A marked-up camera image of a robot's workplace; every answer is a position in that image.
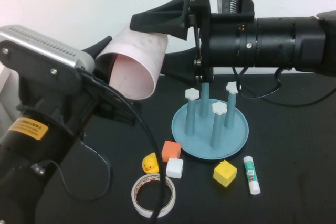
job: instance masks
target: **black cable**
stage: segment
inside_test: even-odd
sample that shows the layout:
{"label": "black cable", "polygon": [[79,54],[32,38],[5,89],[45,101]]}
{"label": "black cable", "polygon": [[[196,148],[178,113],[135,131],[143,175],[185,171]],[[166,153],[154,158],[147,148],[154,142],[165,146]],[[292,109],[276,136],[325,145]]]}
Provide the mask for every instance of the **black cable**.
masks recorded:
{"label": "black cable", "polygon": [[91,199],[82,199],[82,198],[79,198],[76,195],[74,195],[67,186],[67,183],[64,179],[64,175],[63,175],[63,171],[62,171],[61,167],[53,160],[44,160],[42,162],[39,162],[37,164],[37,166],[42,167],[42,168],[46,168],[49,164],[55,165],[56,168],[59,170],[59,173],[61,175],[61,179],[62,179],[62,182],[63,182],[64,189],[71,198],[73,198],[74,200],[77,200],[77,201],[93,202],[93,201],[99,200],[102,197],[104,197],[107,194],[107,192],[109,191],[109,189],[111,188],[111,185],[112,185],[112,179],[111,179],[111,177],[112,177],[112,166],[111,166],[109,160],[106,157],[104,157],[102,154],[99,154],[95,149],[87,146],[83,141],[80,141],[80,142],[85,148],[91,150],[92,152],[95,152],[98,155],[98,157],[101,160],[103,160],[103,162],[106,164],[106,166],[108,168],[108,177],[109,177],[108,178],[108,183],[107,183],[104,191],[100,195],[98,195],[94,198],[91,198]]}
{"label": "black cable", "polygon": [[163,200],[164,200],[164,194],[165,194],[165,184],[166,184],[166,177],[164,174],[164,166],[163,166],[163,161],[161,157],[161,153],[159,151],[159,147],[157,146],[157,143],[155,141],[155,138],[149,129],[148,125],[145,123],[143,117],[141,114],[138,112],[136,107],[127,100],[118,90],[114,89],[113,87],[107,85],[105,82],[102,80],[98,79],[96,76],[93,74],[86,72],[85,70],[78,69],[78,71],[81,73],[82,77],[86,80],[89,81],[89,83],[95,84],[100,86],[101,88],[105,89],[106,91],[112,93],[117,99],[119,99],[121,102],[123,102],[128,109],[134,114],[134,116],[138,119],[139,123],[141,124],[142,128],[144,129],[146,135],[148,136],[148,139],[154,149],[154,152],[156,154],[157,161],[159,163],[159,173],[160,173],[160,181],[161,181],[161,186],[160,186],[160,194],[159,194],[159,199],[157,201],[157,204],[154,208],[153,214],[150,218],[150,221],[152,223],[156,223],[156,220],[158,218],[158,215],[161,211],[161,208],[163,207]]}
{"label": "black cable", "polygon": [[281,76],[282,72],[284,72],[285,70],[287,70],[285,68],[278,68],[277,71],[274,73],[274,78],[277,81],[277,85],[274,88],[272,88],[271,90],[269,90],[268,92],[266,92],[265,94],[262,94],[262,95],[255,95],[254,93],[250,92],[254,96],[253,97],[248,97],[248,96],[244,95],[242,93],[242,91],[241,91],[242,90],[241,87],[244,87],[244,88],[246,87],[245,85],[241,85],[241,79],[242,79],[243,75],[245,74],[245,72],[247,71],[247,69],[248,69],[248,67],[245,67],[238,74],[237,71],[236,71],[236,69],[232,68],[233,73],[235,74],[235,77],[237,79],[237,90],[238,90],[238,93],[239,93],[239,95],[241,97],[246,98],[246,99],[261,99],[261,98],[267,97],[267,96],[269,96],[269,95],[277,92],[281,88],[281,86],[282,86],[282,83],[280,81],[280,76]]}
{"label": "black cable", "polygon": [[[237,71],[235,68],[232,68],[233,72],[234,72],[234,75],[237,79],[237,82],[238,80],[240,80],[240,76],[238,75]],[[242,85],[242,87],[244,87],[244,89],[246,89],[249,93],[251,93],[252,95],[255,95],[255,93],[252,91],[251,88],[249,88],[248,86],[246,86],[245,84]],[[261,100],[265,101],[265,102],[268,102],[270,104],[273,104],[273,105],[276,105],[276,106],[281,106],[281,107],[287,107],[287,108],[304,108],[304,107],[309,107],[309,106],[313,106],[319,102],[322,102],[324,101],[325,99],[327,99],[328,97],[330,97],[331,95],[333,95],[334,93],[336,92],[336,88],[334,88],[333,90],[331,90],[330,92],[328,92],[326,95],[322,96],[321,98],[315,100],[315,101],[312,101],[312,102],[309,102],[309,103],[304,103],[304,104],[284,104],[284,103],[279,103],[279,102],[274,102],[274,101],[270,101],[264,97],[260,97]]]}

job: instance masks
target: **white cube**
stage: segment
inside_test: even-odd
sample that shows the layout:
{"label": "white cube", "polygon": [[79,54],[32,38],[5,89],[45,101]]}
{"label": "white cube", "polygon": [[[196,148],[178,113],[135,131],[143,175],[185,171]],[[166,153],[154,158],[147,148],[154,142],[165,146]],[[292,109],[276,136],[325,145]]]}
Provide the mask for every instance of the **white cube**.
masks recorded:
{"label": "white cube", "polygon": [[183,171],[183,160],[170,157],[167,163],[166,174],[169,178],[181,178]]}

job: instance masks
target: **double-sided tape roll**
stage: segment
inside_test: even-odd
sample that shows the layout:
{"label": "double-sided tape roll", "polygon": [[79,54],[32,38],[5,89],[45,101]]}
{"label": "double-sided tape roll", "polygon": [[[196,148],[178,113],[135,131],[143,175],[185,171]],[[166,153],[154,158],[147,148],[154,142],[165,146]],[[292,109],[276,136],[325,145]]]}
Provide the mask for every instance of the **double-sided tape roll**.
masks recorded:
{"label": "double-sided tape roll", "polygon": [[[147,210],[142,208],[137,201],[137,194],[138,191],[140,190],[140,188],[151,181],[160,181],[160,174],[159,173],[151,173],[151,174],[146,174],[144,176],[142,176],[141,178],[138,179],[138,181],[135,182],[133,188],[132,188],[132,193],[131,193],[131,197],[132,197],[132,202],[134,204],[135,209],[137,210],[137,212],[139,214],[141,214],[142,216],[145,216],[147,218],[150,218],[153,214],[153,211]],[[173,182],[166,177],[166,184],[168,185],[168,187],[170,188],[170,190],[172,191],[172,197],[169,200],[168,204],[161,209],[160,213],[159,213],[159,217],[165,216],[166,214],[168,214],[174,207],[175,205],[175,201],[176,201],[176,190],[175,190],[175,186],[173,184]]]}

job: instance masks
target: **white star-shaped top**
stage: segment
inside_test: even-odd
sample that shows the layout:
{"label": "white star-shaped top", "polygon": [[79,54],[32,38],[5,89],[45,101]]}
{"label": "white star-shaped top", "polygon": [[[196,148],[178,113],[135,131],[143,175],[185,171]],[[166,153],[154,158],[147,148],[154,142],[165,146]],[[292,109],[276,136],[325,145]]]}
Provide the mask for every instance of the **white star-shaped top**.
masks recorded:
{"label": "white star-shaped top", "polygon": [[217,115],[223,115],[227,112],[227,105],[224,102],[216,102],[212,104],[212,112]]}
{"label": "white star-shaped top", "polygon": [[197,89],[194,89],[194,88],[191,88],[191,89],[187,89],[185,90],[185,97],[191,101],[194,101],[198,98],[200,98],[200,91],[197,90]]}
{"label": "white star-shaped top", "polygon": [[237,94],[238,93],[237,82],[236,81],[229,82],[226,85],[226,90],[229,91],[231,94]]}

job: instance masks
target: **yellow warning label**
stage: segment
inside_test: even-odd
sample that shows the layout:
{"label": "yellow warning label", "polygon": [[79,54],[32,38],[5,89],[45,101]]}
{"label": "yellow warning label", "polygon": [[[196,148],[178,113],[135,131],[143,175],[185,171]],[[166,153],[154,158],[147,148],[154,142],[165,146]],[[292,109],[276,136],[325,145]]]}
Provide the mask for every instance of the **yellow warning label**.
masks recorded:
{"label": "yellow warning label", "polygon": [[30,118],[18,118],[9,128],[9,131],[17,131],[36,140],[41,140],[48,131],[48,126]]}

